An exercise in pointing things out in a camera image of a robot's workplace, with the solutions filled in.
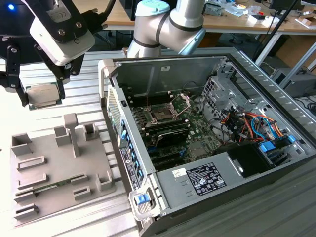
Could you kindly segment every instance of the warning label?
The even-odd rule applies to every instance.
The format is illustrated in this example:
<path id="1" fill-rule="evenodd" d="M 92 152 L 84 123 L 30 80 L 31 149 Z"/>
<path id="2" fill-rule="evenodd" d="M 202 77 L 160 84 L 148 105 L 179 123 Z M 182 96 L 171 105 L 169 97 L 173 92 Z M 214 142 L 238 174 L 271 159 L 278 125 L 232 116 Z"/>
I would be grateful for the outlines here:
<path id="1" fill-rule="evenodd" d="M 199 196 L 226 186 L 214 163 L 187 170 L 187 175 Z"/>

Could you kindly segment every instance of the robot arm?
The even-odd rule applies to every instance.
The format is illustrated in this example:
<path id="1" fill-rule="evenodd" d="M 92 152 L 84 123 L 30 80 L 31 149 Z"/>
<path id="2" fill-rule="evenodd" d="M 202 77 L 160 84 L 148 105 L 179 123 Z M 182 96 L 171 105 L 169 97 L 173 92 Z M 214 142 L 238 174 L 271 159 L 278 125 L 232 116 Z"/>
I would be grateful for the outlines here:
<path id="1" fill-rule="evenodd" d="M 163 1 L 141 1 L 136 9 L 134 39 L 127 57 L 159 57 L 160 45 L 190 55 L 205 35 L 204 3 L 205 0 L 178 0 L 170 12 L 169 5 Z"/>
<path id="2" fill-rule="evenodd" d="M 39 97 L 23 88 L 20 65 L 43 61 L 56 76 L 51 88 L 57 99 L 64 99 L 63 84 L 80 73 L 84 53 L 95 43 L 92 34 L 103 29 L 114 3 L 101 14 L 96 9 L 80 14 L 71 0 L 5 0 L 0 4 L 6 19 L 0 23 L 0 57 L 6 60 L 6 72 L 0 72 L 0 85 L 17 92 L 23 106 L 34 103 Z"/>

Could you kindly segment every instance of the wooden desk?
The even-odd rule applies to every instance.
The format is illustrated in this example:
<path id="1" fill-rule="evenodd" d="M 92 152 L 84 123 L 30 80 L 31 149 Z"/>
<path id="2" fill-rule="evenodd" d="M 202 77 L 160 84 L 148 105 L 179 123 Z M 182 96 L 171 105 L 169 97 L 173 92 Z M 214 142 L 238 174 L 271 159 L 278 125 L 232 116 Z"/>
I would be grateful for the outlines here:
<path id="1" fill-rule="evenodd" d="M 80 12 L 97 8 L 99 12 L 103 11 L 109 0 L 73 0 Z M 246 6 L 257 5 L 261 7 L 261 10 L 266 15 L 270 15 L 267 7 L 261 3 L 256 3 L 254 0 L 250 0 L 248 3 L 244 3 Z M 316 35 L 316 30 L 309 30 L 295 21 L 296 17 L 289 16 L 288 21 L 283 23 L 278 32 L 273 36 L 267 47 L 263 50 L 256 63 L 260 65 L 270 50 L 273 48 L 277 40 L 281 35 Z M 111 12 L 107 22 L 107 30 L 134 30 L 134 21 L 131 21 L 127 16 L 124 8 L 119 0 L 116 1 L 113 11 Z M 228 12 L 223 12 L 223 16 L 210 16 L 204 15 L 204 25 L 207 32 L 217 33 L 244 33 L 244 34 L 266 34 L 268 27 L 262 24 L 251 24 L 248 22 L 248 16 L 236 17 Z"/>

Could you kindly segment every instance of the clutter on desk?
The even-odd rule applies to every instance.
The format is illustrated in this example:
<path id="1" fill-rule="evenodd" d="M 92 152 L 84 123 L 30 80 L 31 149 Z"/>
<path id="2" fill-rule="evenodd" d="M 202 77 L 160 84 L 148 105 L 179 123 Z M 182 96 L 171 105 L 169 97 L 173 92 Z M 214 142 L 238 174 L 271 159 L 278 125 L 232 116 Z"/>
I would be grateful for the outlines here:
<path id="1" fill-rule="evenodd" d="M 203 13 L 212 15 L 212 16 L 221 16 L 223 12 L 223 8 L 214 2 L 207 2 L 204 5 Z"/>
<path id="2" fill-rule="evenodd" d="M 316 29 L 316 11 L 303 12 L 303 15 L 295 20 L 308 29 Z"/>
<path id="3" fill-rule="evenodd" d="M 215 6 L 219 6 L 221 7 L 221 14 L 219 15 L 219 7 L 215 7 Z M 236 4 L 233 1 L 230 0 L 219 0 L 219 1 L 215 1 L 215 0 L 208 0 L 205 1 L 205 13 L 207 13 L 207 9 L 209 8 L 209 15 L 213 15 L 213 16 L 221 16 L 222 15 L 222 11 L 225 10 L 226 12 L 234 15 L 234 16 L 242 16 L 244 15 L 244 11 L 246 10 L 246 6 L 242 5 L 242 4 Z"/>
<path id="4" fill-rule="evenodd" d="M 248 9 L 248 13 L 249 15 L 258 15 L 261 7 L 260 6 L 250 6 Z"/>
<path id="5" fill-rule="evenodd" d="M 250 15 L 248 21 L 252 24 L 261 24 L 265 20 L 266 16 L 262 15 Z"/>
<path id="6" fill-rule="evenodd" d="M 269 26 L 274 27 L 277 25 L 279 21 L 280 19 L 278 19 L 277 17 L 266 16 L 265 20 L 261 24 L 264 25 L 265 27 L 269 27 Z"/>

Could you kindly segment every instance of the black bracket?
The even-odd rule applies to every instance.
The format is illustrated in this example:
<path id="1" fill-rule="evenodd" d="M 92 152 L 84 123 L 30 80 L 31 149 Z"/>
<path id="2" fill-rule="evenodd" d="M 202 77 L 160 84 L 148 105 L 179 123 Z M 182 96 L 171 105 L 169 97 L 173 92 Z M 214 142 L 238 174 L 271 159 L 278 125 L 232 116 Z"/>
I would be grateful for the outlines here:
<path id="1" fill-rule="evenodd" d="M 64 10 L 64 8 L 60 7 L 60 13 L 65 16 L 71 15 L 70 19 L 62 22 L 55 22 L 50 18 L 42 6 L 41 0 L 21 1 L 31 10 L 33 15 L 39 19 L 57 42 L 70 42 L 87 33 L 87 23 L 71 0 L 60 0 L 60 5 L 66 8 L 66 10 Z"/>
<path id="2" fill-rule="evenodd" d="M 14 89 L 23 106 L 28 105 L 29 98 L 19 78 L 20 75 L 20 48 L 15 45 L 7 47 L 6 72 L 0 72 L 0 85 Z"/>

